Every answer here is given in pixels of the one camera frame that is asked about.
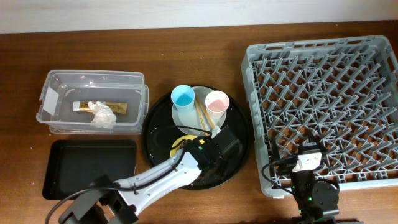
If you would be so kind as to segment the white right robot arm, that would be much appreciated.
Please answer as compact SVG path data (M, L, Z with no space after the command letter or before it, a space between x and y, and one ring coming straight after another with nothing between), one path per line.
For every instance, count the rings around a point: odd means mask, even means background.
M297 163L290 171L292 191L300 215L293 223L332 223L339 214L339 185L328 179L316 179L314 170L323 160L326 149L315 142L299 147Z

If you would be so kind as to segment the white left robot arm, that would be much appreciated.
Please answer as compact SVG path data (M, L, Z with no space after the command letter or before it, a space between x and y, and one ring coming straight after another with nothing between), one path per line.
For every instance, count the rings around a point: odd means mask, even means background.
M73 202L58 222L136 223L149 205L192 184L233 154L239 154L242 148L241 141L228 127L183 139L173 146L175 154L171 158L139 175L115 182L102 177L90 187L69 195Z

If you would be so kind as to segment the white napkin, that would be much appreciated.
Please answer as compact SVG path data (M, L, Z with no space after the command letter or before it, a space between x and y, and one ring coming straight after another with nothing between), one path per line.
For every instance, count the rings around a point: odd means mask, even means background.
M116 115L109 106L100 101L89 101L88 107L94 114L94 118L91 122L93 126L97 128L111 129L116 124Z

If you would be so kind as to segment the gold chopstick wrapper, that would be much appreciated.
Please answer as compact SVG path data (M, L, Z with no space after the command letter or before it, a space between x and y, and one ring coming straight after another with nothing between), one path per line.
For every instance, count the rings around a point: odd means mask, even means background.
M127 103L113 103L105 101L74 101L72 110L76 112L97 113L104 110L111 110L113 113L126 114Z

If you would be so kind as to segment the yellow bowl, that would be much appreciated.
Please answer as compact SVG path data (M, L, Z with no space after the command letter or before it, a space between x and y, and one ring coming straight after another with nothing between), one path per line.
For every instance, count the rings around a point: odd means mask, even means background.
M196 137L197 136L194 136L194 135L185 135L185 136L178 138L172 144L172 148L170 150L170 157L173 157L177 153L177 151L179 151L181 148L183 148L184 145L186 145L188 140L194 140Z

